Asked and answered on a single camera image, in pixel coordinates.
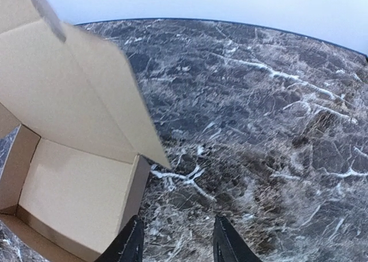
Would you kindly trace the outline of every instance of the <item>marble table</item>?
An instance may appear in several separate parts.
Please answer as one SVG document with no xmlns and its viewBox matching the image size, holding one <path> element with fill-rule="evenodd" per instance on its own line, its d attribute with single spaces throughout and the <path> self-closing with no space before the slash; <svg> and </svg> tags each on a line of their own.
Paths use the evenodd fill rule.
<svg viewBox="0 0 368 262">
<path fill-rule="evenodd" d="M 144 261 L 213 261 L 217 213 L 264 262 L 368 261 L 365 55 L 227 22 L 82 27 L 127 54 L 172 162 L 152 165 Z M 0 237 L 0 257 L 43 261 Z"/>
</svg>

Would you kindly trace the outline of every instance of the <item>open box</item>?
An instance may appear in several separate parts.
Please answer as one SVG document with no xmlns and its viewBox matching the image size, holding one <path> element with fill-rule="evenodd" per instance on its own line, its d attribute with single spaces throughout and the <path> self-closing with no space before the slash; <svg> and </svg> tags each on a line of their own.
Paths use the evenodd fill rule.
<svg viewBox="0 0 368 262">
<path fill-rule="evenodd" d="M 0 0 L 0 219 L 50 261 L 94 261 L 165 167 L 129 62 L 45 0 Z"/>
</svg>

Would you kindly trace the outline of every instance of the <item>white wall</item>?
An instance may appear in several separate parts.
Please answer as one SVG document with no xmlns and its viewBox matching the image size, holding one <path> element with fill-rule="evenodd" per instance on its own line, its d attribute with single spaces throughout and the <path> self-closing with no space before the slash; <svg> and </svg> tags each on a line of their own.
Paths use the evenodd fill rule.
<svg viewBox="0 0 368 262">
<path fill-rule="evenodd" d="M 72 24 L 204 18 L 269 26 L 368 53 L 368 0 L 49 0 Z"/>
</svg>

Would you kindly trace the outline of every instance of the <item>box lid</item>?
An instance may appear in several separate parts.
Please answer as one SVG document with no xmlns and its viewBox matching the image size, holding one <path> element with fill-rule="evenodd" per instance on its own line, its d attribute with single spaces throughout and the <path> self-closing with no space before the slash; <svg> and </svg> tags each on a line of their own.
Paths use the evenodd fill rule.
<svg viewBox="0 0 368 262">
<path fill-rule="evenodd" d="M 45 0 L 0 0 L 0 64 L 0 103 L 41 137 L 170 167 L 124 54 Z"/>
</svg>

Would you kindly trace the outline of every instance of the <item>brown cardboard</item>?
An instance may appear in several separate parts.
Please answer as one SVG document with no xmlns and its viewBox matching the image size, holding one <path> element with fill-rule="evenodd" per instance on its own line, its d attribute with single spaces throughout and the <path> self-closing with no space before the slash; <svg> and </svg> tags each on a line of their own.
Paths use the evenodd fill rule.
<svg viewBox="0 0 368 262">
<path fill-rule="evenodd" d="M 15 216 L 0 214 L 0 220 L 30 248 L 52 262 L 84 262 L 35 232 Z"/>
<path fill-rule="evenodd" d="M 0 0 L 0 78 L 0 136 L 22 124 L 0 219 L 52 262 L 94 261 L 138 212 L 142 156 L 170 167 L 128 60 L 46 0 Z"/>
<path fill-rule="evenodd" d="M 38 135 L 27 127 L 20 126 L 0 178 L 0 213 L 15 214 L 30 161 L 39 140 Z"/>
</svg>

